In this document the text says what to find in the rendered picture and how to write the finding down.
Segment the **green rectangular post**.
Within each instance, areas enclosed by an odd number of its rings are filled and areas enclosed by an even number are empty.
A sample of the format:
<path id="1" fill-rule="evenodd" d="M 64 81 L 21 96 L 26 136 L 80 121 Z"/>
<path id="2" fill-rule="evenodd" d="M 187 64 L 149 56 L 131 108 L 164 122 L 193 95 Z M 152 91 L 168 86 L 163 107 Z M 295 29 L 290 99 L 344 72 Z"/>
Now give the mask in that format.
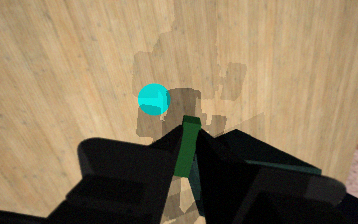
<path id="1" fill-rule="evenodd" d="M 182 127 L 184 127 L 184 131 L 173 176 L 189 177 L 196 150 L 196 140 L 201 126 L 200 117 L 183 116 Z"/>

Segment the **cyan circle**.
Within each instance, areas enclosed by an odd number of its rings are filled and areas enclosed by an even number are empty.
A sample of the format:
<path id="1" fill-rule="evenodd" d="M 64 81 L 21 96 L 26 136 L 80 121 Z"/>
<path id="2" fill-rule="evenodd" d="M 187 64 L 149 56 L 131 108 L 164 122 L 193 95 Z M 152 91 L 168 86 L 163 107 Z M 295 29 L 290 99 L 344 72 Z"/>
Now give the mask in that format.
<path id="1" fill-rule="evenodd" d="M 168 109 L 170 101 L 168 90 L 164 86 L 155 83 L 144 86 L 138 95 L 140 108 L 149 115 L 164 113 Z"/>

